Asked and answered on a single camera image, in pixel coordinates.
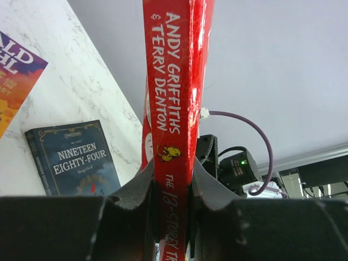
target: white connector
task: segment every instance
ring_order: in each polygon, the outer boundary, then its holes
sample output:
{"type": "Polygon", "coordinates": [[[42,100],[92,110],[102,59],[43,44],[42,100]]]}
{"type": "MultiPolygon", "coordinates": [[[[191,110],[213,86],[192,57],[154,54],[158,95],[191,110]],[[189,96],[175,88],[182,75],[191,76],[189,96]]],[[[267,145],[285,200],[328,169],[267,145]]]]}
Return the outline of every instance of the white connector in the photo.
{"type": "Polygon", "coordinates": [[[201,108],[200,119],[205,119],[205,118],[208,118],[208,117],[210,117],[210,113],[209,113],[208,108],[201,108]]]}

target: roald dahl book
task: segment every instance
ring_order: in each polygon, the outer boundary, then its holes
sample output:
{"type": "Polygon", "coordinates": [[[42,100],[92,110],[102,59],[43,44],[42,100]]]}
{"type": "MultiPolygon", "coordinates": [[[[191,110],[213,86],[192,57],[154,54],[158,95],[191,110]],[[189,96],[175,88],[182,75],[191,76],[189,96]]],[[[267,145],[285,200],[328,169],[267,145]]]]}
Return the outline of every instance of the roald dahl book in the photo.
{"type": "Polygon", "coordinates": [[[120,188],[99,120],[25,135],[48,196],[107,196],[120,188]]]}
{"type": "Polygon", "coordinates": [[[0,32],[0,138],[47,62],[0,32]]]}

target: book spine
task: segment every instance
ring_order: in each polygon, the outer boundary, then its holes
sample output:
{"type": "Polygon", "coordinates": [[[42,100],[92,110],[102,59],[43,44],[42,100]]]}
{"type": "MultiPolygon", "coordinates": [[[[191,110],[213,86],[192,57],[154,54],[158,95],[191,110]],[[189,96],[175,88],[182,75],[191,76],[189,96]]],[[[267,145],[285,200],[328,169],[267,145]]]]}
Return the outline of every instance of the book spine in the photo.
{"type": "Polygon", "coordinates": [[[38,169],[38,173],[39,173],[43,188],[46,192],[46,195],[47,196],[54,196],[52,193],[52,190],[51,190],[51,185],[49,183],[49,180],[46,177],[44,166],[41,163],[43,157],[41,157],[41,155],[40,155],[40,151],[39,151],[39,148],[37,146],[38,143],[35,140],[34,133],[32,130],[29,130],[25,133],[25,135],[26,135],[27,142],[28,142],[30,151],[32,153],[33,159],[35,161],[35,166],[38,169]]]}

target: orange and purple book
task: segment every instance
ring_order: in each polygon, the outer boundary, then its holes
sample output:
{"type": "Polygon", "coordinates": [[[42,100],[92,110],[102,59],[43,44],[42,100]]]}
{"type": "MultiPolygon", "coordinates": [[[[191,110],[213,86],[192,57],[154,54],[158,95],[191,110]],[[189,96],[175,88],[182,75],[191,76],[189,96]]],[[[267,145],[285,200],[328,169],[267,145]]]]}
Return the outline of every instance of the orange and purple book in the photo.
{"type": "Polygon", "coordinates": [[[0,31],[0,138],[47,62],[0,31]]]}

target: dark blue book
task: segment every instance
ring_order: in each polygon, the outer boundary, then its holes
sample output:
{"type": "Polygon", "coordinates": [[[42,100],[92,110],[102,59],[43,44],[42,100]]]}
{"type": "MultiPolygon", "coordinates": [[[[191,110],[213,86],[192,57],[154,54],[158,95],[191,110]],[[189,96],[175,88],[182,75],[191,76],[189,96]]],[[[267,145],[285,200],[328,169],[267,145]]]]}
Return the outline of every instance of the dark blue book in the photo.
{"type": "Polygon", "coordinates": [[[25,132],[48,196],[101,196],[120,188],[100,121],[25,132]]]}

